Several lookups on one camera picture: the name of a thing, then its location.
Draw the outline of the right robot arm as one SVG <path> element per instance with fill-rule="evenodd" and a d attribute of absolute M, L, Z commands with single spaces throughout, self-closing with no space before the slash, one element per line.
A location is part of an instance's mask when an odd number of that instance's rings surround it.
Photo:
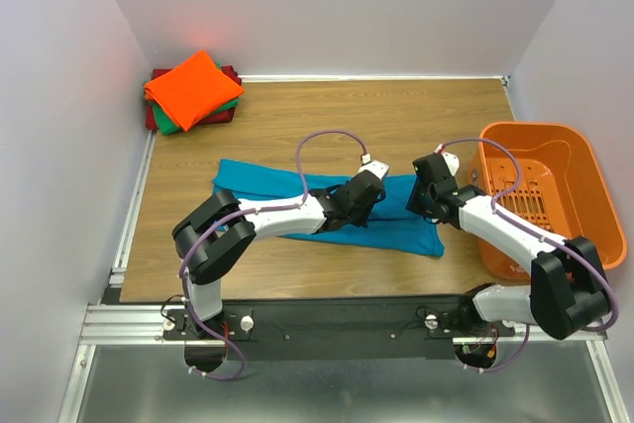
<path fill-rule="evenodd" d="M 539 228 L 483 190 L 458 186 L 456 163 L 446 153 L 416 159 L 408 210 L 489 243 L 530 277 L 527 286 L 491 284 L 471 291 L 465 309 L 473 320 L 534 325 L 557 340 L 579 330 L 600 331 L 613 325 L 618 306 L 594 243 Z"/>

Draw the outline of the blue t-shirt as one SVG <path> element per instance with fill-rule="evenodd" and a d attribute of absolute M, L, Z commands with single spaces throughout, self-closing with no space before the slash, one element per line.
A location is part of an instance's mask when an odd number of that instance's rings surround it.
<path fill-rule="evenodd" d="M 384 181 L 385 198 L 374 205 L 364 228 L 347 225 L 336 232 L 294 234 L 292 237 L 439 258 L 445 248 L 437 227 L 406 209 L 414 182 L 412 174 L 389 175 Z M 232 159 L 220 161 L 212 183 L 215 191 L 228 189 L 234 196 L 250 200 L 290 198 L 302 192 L 300 178 L 295 172 Z"/>

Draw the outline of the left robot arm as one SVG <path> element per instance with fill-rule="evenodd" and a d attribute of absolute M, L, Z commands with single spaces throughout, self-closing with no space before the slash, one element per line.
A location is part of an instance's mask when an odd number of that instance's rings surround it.
<path fill-rule="evenodd" d="M 387 175 L 388 166 L 373 160 L 345 183 L 327 188 L 310 189 L 301 176 L 303 191 L 291 198 L 239 199 L 229 190 L 212 194 L 171 232 L 193 333 L 208 335 L 201 325 L 211 324 L 223 310 L 221 279 L 251 243 L 364 227 L 373 206 L 385 198 Z"/>

